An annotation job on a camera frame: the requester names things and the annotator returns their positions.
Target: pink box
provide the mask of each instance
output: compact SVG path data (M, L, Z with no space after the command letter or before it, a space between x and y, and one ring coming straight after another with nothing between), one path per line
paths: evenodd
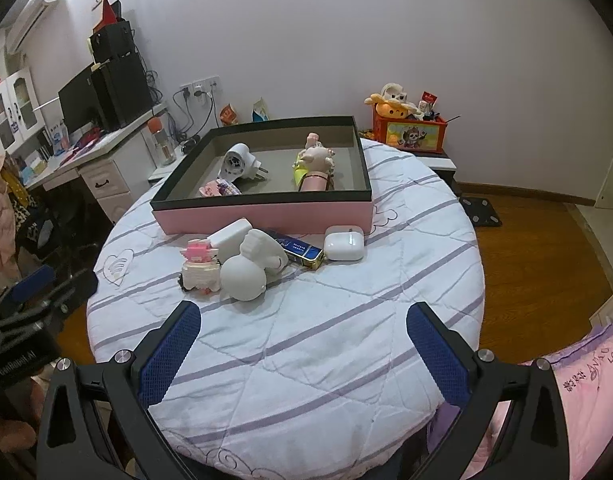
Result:
M297 191L292 164L315 132L335 152L334 189ZM199 197L219 173L222 158L245 143L268 173L265 180L239 179L240 195ZM255 228L284 234L321 234L332 225L370 232L371 183L353 117L314 117L238 124L211 130L171 173L151 201L165 233L211 234L239 218Z

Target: office chair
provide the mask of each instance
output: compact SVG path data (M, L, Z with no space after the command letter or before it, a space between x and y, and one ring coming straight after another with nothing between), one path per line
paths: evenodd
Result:
M30 216L22 223L15 235L15 257L17 258L20 249L24 247L29 253L33 254L44 264L53 259L57 259L54 265L56 273L62 275L66 270L66 278L72 278L74 269L84 268L82 254L87 250L97 250L97 243L87 243L78 245L78 235L75 230L76 224L83 224L84 203L81 201L62 202L59 210L54 214L45 205L29 210ZM39 240L29 238L29 227L33 224L38 226L38 232L42 226L50 221L52 230L48 241L39 247Z

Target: metal screw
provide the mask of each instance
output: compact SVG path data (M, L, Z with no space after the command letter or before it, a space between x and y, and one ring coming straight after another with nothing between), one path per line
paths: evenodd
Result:
M480 361L484 361L485 363L490 363L495 359L495 354L487 348L478 350L477 356L480 358Z
M71 359L69 359L68 357L64 357L58 361L56 368L62 371L62 370L66 370L67 368L69 368L69 366L71 366Z
M126 361L131 359L131 350L120 350L118 352L115 352L113 358L117 363L126 363Z
M540 368L540 370L544 371L549 370L549 368L551 368L551 363L542 357L536 360L536 365L538 365L538 368Z

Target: orange storage box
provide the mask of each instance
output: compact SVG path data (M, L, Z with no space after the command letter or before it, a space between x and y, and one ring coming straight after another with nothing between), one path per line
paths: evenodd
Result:
M406 152L442 153L447 123L438 116L435 121L417 119L391 120L380 117L373 107L373 137Z

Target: purple stripe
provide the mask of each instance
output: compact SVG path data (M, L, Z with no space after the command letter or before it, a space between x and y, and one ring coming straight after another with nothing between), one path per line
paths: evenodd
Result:
M362 303L359 306L356 306L346 312L343 312L339 316L333 317L332 319L329 319L323 323L320 323L319 325L311 327L308 330L304 330L304 332L296 334L295 336L285 339L284 341L280 341L279 343L276 343L275 345L272 345L269 348L263 349L262 351L256 352L255 354L251 354L243 358L233 359L226 363L221 363L221 364L209 367L209 368L205 368L204 370L199 370L197 372L192 372L189 374L185 374L185 375L176 377L171 383L171 386L173 386L174 384L182 384L182 383L187 383L189 381L194 381L202 377L224 372L226 370L231 370L232 368L237 368L243 365L255 364L261 361L262 359L264 359L265 357L271 357L279 352L282 352L283 350L286 350L287 348L291 348L292 346L295 346L296 344L304 341L305 339L308 339L314 335L322 333L325 330L328 330L340 324L341 322L346 321L347 319L350 319L353 316L357 316L358 314L361 314L362 312L366 312L372 308L375 308L376 306L384 303L385 301L395 298L396 296L400 295L405 290L407 290L407 288L410 288L415 283L419 282L421 279L428 276L434 270L439 269L440 267L442 267L449 261L453 260L453 258L465 252L471 247L474 247L474 245L471 243L466 243L466 244L461 245L458 249L455 249L454 251L447 254L446 256L443 256L438 261L431 264L429 267L426 267L426 269L421 270L416 275L406 280L402 285L398 285L395 288L392 288L391 290L382 294L381 296L378 296L377 298L373 298L372 300L367 301L366 303Z
M382 200L387 199L393 193L397 193L398 191L400 191L402 189L406 189L407 187L415 186L415 185L421 184L421 183L423 183L423 182L425 182L427 180L433 180L433 179L440 180L440 177L438 175L436 175L435 173L433 173L433 174L430 174L430 175L418 178L417 180L410 180L409 182L405 182L404 184L399 184L398 186L395 186L392 189L389 189L389 191L387 191L383 195L380 195L379 197L377 197L373 201L373 205L378 205L380 202L382 202Z
M135 288L131 288L127 290L126 292L123 292L122 294L113 296L112 298L107 298L106 300L100 301L98 303L93 303L87 309L86 314L87 316L90 316L92 312L95 312L96 310L101 309L103 306L110 305L111 303L115 303L116 301L122 300L123 298L128 298L129 296L132 296L133 294L137 294L138 292L147 290L148 288L152 286L160 285L161 283L168 282L170 280L177 280L179 275L180 275L179 272L174 272L173 274L167 274L166 276L158 278L157 280L152 280L151 282L147 282L144 285L140 285L140 286L136 286Z
M160 328L161 326L162 326L162 321L156 321L154 323L150 323L148 325L141 326L140 328L135 328L133 330L129 330L128 332L124 332L124 333L119 334L119 335L112 335L111 337L107 337L106 339L103 339L102 341L97 343L97 345L94 345L93 346L93 351L96 351L101 346L105 346L105 345L113 343L115 341L119 341L120 339L124 339L125 337L131 337L132 335L138 335L138 334L141 334L143 332L147 332L148 330L151 330L153 328Z
M109 245L110 243L114 242L115 240L119 240L120 238L123 238L131 233L134 233L135 231L139 231L140 229L144 228L144 227L149 227L149 225L153 225L153 224L157 224L157 221L152 220L151 222L147 222L146 224L142 224L139 225L137 227L133 227L131 229L129 229L128 231L122 233L121 235L117 235L114 236L113 238L111 238L110 240L106 240L106 242L104 243L104 246L106 247L107 245Z
M137 209L138 207L142 207L144 204L151 202L151 198L147 198L146 200L143 200L142 202L136 202L135 204L133 204L130 208L128 208L128 211L125 213L125 215L135 211L135 209Z
M480 305L483 301L483 297L480 296L475 301L472 301L463 311L454 314L445 324L447 327L451 328L455 323L457 323L464 316L470 314L475 308ZM333 390L332 392L328 392L321 397L317 397L317 399L311 400L302 404L300 406L296 406L290 410L286 410L285 412L276 413L274 415L265 416L258 420L252 420L250 422L245 422L243 424L238 424L237 426L232 426L227 430L221 431L213 431L212 433L205 433L202 435L192 436L189 438L189 441L193 444L203 444L204 442L213 442L215 440L224 439L227 436L246 433L251 430L259 430L260 428L266 428L268 426L272 426L274 424L279 424L280 422L285 422L290 418L295 418L296 416L304 415L305 413L311 412L320 408L321 406L331 402L332 400L336 400L339 397L347 396L353 391L365 386L366 384L374 381L384 375L386 375L392 368L398 367L401 364L404 364L409 359L413 358L418 354L415 347L408 349L406 352L401 353L396 358L379 367L377 370L373 370L368 374L351 381L350 383L344 384L343 386ZM338 474L338 472L332 473L330 476L334 476Z
M368 150L372 150L373 148L389 148L389 146L387 146L386 144L377 143L377 144L372 144L370 146L367 146L366 148L362 148L362 150L366 152Z
M267 285L267 290L273 287L276 287L278 285L280 285L281 283L285 283L288 282L290 280L292 280L293 278L298 277L300 274L303 274L304 272L308 272L309 270L304 268L304 267L300 267L299 269L294 270L292 273L287 274L286 276L284 276L283 278L280 278L279 280L276 280L275 282L271 282ZM209 303L208 305L205 305L203 307L200 308L200 312L202 314L206 314L207 312L211 312L213 310L217 310L218 308L220 308L223 305L227 305L227 304L233 304L236 303L237 300L235 300L234 298L225 298L224 300L220 300L220 301L216 301L215 303ZM144 325L141 326L139 328L135 328L133 330L129 330L128 332L122 332L120 334L117 335L113 335L111 337L107 337L106 339L103 339L101 341L99 341L97 344L95 344L93 346L93 350L99 350L100 348L107 346L107 344L111 344L111 343L115 343L117 341L120 341L122 339L124 339L125 337L130 337L136 334L140 334L140 333L144 333L147 332L148 330L151 330L152 328L159 328L162 325L162 321L158 321L157 323L150 323L148 325Z
M450 206L451 204L457 204L458 200L456 199L451 199L451 200L447 200L446 202L442 202L441 204L435 205L430 209L427 209L426 211L423 211L422 213L414 216L413 218L408 219L406 222L402 222L401 224L398 224L394 227L391 227L391 229L387 229L386 231L382 231L380 234L372 236L371 238L368 238L365 245L371 245L375 242L377 242L378 240L381 240L382 238L386 238L387 236L389 236L390 234L393 234L397 231L402 231L403 229L406 229L409 225L411 225L413 222L419 220L420 218L423 218L425 216L427 216L430 213L433 213L434 211L439 211L440 209L444 209L445 207Z
M133 257L135 258L136 256L142 256L142 254L147 254L147 253L150 253L151 251L156 250L157 248L163 247L163 246L168 245L168 244L172 244L173 242L176 242L177 240L179 240L183 236L187 236L187 235L186 234L175 235L175 236L169 238L168 240L165 240L163 242L155 244L152 247L149 247L148 249L144 249L143 251L139 251L138 253L134 253Z
M376 162L373 166L371 166L370 168L367 168L367 172L375 170L378 166L382 166L382 164L386 164L388 162L393 162L394 160L403 160L404 158L411 158L412 156L413 155L395 155L395 156L391 156L389 158L386 158L385 160L380 160L380 162Z

